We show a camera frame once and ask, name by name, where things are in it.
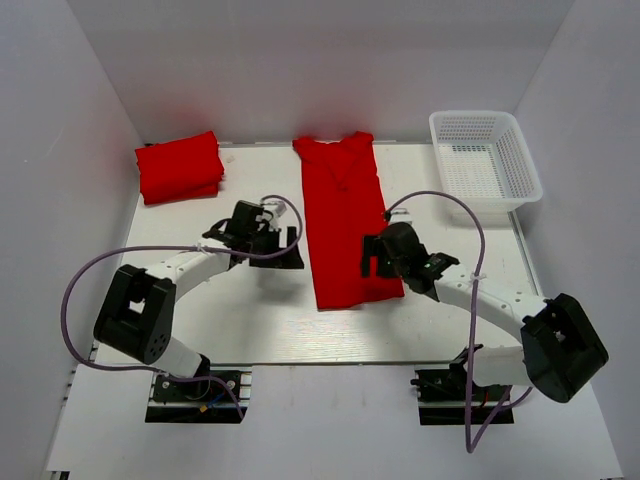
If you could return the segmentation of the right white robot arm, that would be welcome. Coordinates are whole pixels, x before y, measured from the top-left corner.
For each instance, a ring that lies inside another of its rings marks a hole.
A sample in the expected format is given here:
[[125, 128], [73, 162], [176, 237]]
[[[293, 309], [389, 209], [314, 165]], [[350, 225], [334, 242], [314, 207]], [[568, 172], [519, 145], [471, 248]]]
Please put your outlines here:
[[513, 385], [567, 403], [609, 361], [574, 297], [561, 293], [549, 299], [482, 279], [457, 258], [428, 252], [406, 222], [364, 237], [361, 273], [400, 279], [411, 291], [475, 313], [516, 340], [511, 347], [466, 348], [450, 361], [449, 382], [463, 398]]

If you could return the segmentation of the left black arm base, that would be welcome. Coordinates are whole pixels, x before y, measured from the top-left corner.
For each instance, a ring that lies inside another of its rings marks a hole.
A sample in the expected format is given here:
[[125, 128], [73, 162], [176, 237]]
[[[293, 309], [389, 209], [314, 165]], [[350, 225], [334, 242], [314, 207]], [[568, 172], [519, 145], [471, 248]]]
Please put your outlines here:
[[212, 369], [210, 374], [219, 378], [226, 386], [211, 380], [176, 383], [164, 375], [155, 375], [150, 388], [145, 422], [181, 425], [240, 424], [242, 418], [228, 390], [232, 391], [242, 414], [245, 414], [251, 395], [251, 368], [223, 367]]

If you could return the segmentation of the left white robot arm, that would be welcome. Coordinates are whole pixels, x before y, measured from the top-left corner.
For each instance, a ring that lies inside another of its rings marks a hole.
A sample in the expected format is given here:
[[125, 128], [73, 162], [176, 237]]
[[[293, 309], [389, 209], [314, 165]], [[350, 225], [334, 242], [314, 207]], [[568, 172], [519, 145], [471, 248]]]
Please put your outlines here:
[[137, 360], [146, 369], [177, 377], [188, 398], [211, 387], [208, 359], [172, 336], [178, 300], [214, 276], [248, 261], [257, 268], [301, 270], [302, 216], [288, 199], [239, 201], [193, 246], [169, 246], [176, 254], [145, 267], [116, 270], [94, 325], [94, 339]]

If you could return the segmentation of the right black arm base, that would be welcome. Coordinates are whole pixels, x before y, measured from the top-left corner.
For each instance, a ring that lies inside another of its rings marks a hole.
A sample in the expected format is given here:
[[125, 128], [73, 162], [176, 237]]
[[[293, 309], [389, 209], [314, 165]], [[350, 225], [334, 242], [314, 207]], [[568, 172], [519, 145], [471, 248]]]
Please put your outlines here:
[[[465, 381], [448, 369], [419, 369], [410, 380], [417, 394], [421, 426], [463, 426], [465, 423]], [[503, 386], [473, 385], [471, 424], [481, 426], [498, 404]]]

